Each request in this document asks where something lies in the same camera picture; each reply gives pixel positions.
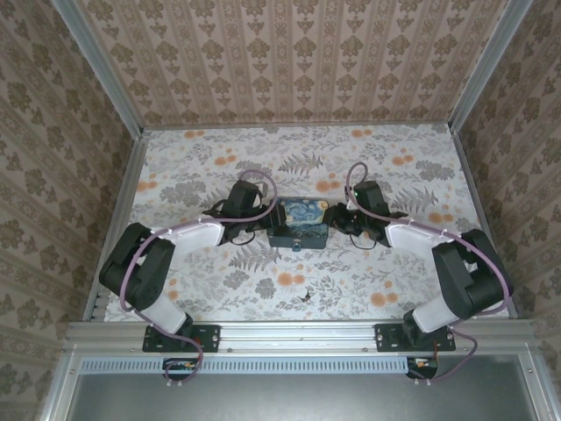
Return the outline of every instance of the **damask wallpaper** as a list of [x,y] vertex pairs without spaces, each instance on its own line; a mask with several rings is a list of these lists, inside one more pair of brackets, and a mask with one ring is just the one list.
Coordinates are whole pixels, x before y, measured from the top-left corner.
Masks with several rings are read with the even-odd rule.
[[145,126],[446,121],[507,0],[78,0]]
[[[446,124],[145,132],[146,162],[130,222],[165,227],[193,220],[226,198],[238,175],[258,168],[281,196],[344,201],[356,161],[370,167],[393,211],[451,232],[478,225]],[[352,179],[358,182],[362,173]],[[259,178],[248,178],[254,182]],[[244,234],[237,243],[251,239]],[[363,248],[369,239],[356,239]],[[434,262],[377,245],[354,247],[330,229],[323,250],[271,248],[264,232],[174,256],[165,292],[196,320],[401,318],[434,298]],[[111,296],[105,320],[127,320]]]
[[130,148],[50,2],[0,1],[0,419],[39,414]]
[[561,391],[561,2],[533,2],[460,135]]

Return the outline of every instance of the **gray panel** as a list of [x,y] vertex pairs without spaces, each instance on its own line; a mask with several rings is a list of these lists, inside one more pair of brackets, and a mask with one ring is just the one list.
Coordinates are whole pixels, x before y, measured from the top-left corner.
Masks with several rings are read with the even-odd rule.
[[478,357],[442,383],[404,375],[81,376],[75,421],[535,420],[516,357]]

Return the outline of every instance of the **aluminum frame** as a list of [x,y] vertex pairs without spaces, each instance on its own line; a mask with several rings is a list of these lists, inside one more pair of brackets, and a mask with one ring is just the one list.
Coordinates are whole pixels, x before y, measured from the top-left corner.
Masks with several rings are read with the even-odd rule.
[[[344,357],[417,356],[427,353],[378,353],[374,325],[395,320],[325,322],[208,322],[221,325],[218,355],[228,357]],[[59,366],[46,399],[42,421],[61,421],[67,415],[80,376],[83,358],[147,355],[195,357],[193,353],[143,353],[146,325],[140,322],[72,323],[62,348]],[[531,322],[481,318],[463,323],[461,332],[479,342],[478,354],[517,355],[539,420],[559,419],[557,398],[549,374],[538,354]],[[457,350],[442,355],[465,355],[470,341],[456,338]]]

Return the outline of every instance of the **purple cable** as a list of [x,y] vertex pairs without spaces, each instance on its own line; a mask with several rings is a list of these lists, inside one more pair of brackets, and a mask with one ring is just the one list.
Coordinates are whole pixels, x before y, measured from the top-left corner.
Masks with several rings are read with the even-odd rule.
[[[271,211],[274,209],[274,206],[277,204],[277,199],[279,198],[279,192],[277,190],[277,185],[274,182],[273,177],[271,177],[269,174],[264,173],[263,171],[259,171],[258,169],[247,169],[246,171],[242,172],[239,175],[239,180],[242,180],[247,174],[259,174],[259,175],[265,177],[271,183],[271,185],[273,186],[273,200],[269,204],[269,207],[263,213],[255,216],[255,217],[250,217],[250,218],[205,218],[205,219],[197,219],[195,221],[189,221],[189,222],[186,222],[184,224],[178,224],[178,225],[174,225],[174,226],[171,226],[171,227],[163,229],[163,230],[159,230],[159,231],[155,232],[154,234],[152,234],[151,236],[149,236],[147,239],[144,240],[144,242],[138,248],[137,252],[132,256],[131,263],[129,264],[129,267],[126,269],[126,272],[124,274],[123,283],[121,284],[121,289],[119,290],[119,302],[121,304],[121,309],[123,309],[123,311],[129,312],[129,311],[134,310],[132,307],[129,307],[129,306],[126,305],[126,301],[124,299],[125,294],[126,294],[126,287],[129,283],[129,280],[131,279],[132,270],[134,269],[134,266],[136,265],[138,259],[142,255],[142,253],[146,250],[146,248],[150,245],[150,243],[152,243],[160,235],[163,235],[163,234],[166,234],[166,233],[169,233],[169,232],[173,232],[173,231],[179,230],[181,228],[187,228],[188,226],[191,226],[191,225],[199,225],[199,224],[204,224],[204,223],[207,223],[207,222],[212,222],[212,223],[216,223],[216,222],[218,222],[218,223],[224,223],[224,222],[254,222],[254,221],[257,221],[257,220],[263,218],[264,216],[268,215],[269,213],[271,213]],[[189,343],[190,345],[192,345],[196,348],[197,352],[199,353],[198,362],[197,362],[197,365],[195,366],[193,372],[187,377],[186,382],[191,380],[194,377],[194,374],[199,370],[199,368],[201,367],[201,364],[202,364],[202,348],[201,348],[201,346],[199,344],[197,344],[195,341],[193,341],[191,338],[187,338],[185,336],[175,335],[171,332],[167,332],[164,328],[162,328],[159,325],[156,325],[150,318],[147,318],[145,315],[141,314],[139,311],[134,310],[134,312],[137,314],[137,316],[139,316],[140,318],[145,320],[149,325],[152,325],[154,327],[154,329],[156,329],[158,332],[162,333],[163,335],[166,335],[171,339],[183,340],[183,341]],[[168,371],[169,370],[168,370],[168,367],[167,367],[167,370],[166,370],[164,376],[166,377],[166,379],[168,381],[170,381],[171,379],[169,379]]]
[[[364,162],[356,162],[355,164],[353,164],[351,166],[351,168],[349,168],[349,172],[347,173],[347,179],[346,179],[346,186],[345,187],[347,189],[348,196],[351,199],[351,202],[357,207],[357,209],[359,209],[360,211],[362,211],[363,213],[365,213],[366,215],[368,215],[369,217],[372,217],[372,218],[377,218],[377,219],[380,219],[380,220],[386,221],[386,222],[394,222],[396,224],[401,224],[401,225],[413,225],[413,226],[416,226],[417,228],[421,228],[424,231],[434,232],[435,234],[440,234],[442,236],[448,237],[449,239],[455,239],[458,243],[460,243],[462,246],[467,248],[469,251],[477,254],[491,268],[491,270],[494,272],[494,274],[497,275],[497,278],[499,279],[499,282],[501,283],[501,288],[502,288],[502,293],[503,293],[503,300],[502,300],[501,305],[499,307],[497,307],[496,309],[485,310],[485,311],[482,311],[479,314],[481,316],[495,314],[495,313],[498,313],[499,311],[504,310],[507,307],[507,303],[508,303],[508,300],[510,298],[510,293],[508,291],[507,281],[505,280],[505,278],[504,278],[503,274],[501,273],[501,271],[499,270],[499,268],[497,268],[497,266],[491,261],[491,259],[489,259],[477,247],[468,243],[467,241],[465,241],[464,239],[462,239],[458,235],[449,233],[446,230],[439,230],[439,229],[434,228],[430,225],[420,224],[418,222],[413,221],[412,219],[405,219],[404,220],[404,219],[395,219],[395,218],[383,217],[381,215],[377,215],[375,213],[372,213],[369,210],[366,210],[365,208],[360,206],[359,203],[357,202],[356,197],[351,192],[351,175],[352,175],[352,171],[354,171],[354,169],[356,167],[362,167],[365,170],[365,174],[362,177],[362,182],[363,182],[366,179],[366,177],[368,176],[368,166]],[[453,326],[457,325],[459,323],[460,323],[460,321],[455,322],[450,327],[453,329]],[[473,342],[473,348],[464,357],[464,359],[462,359],[457,364],[456,367],[454,367],[452,370],[448,371],[447,373],[445,373],[443,375],[439,375],[438,377],[435,377],[435,378],[431,379],[432,382],[438,382],[440,380],[444,380],[444,379],[448,378],[449,376],[453,375],[454,373],[456,373],[460,368],[462,368],[466,364],[467,361],[469,361],[473,357],[473,355],[477,351],[478,342],[475,338],[473,338],[469,335],[466,335],[465,333],[458,332],[455,329],[453,329],[453,330],[458,336],[461,336],[462,338],[468,339],[471,342]]]

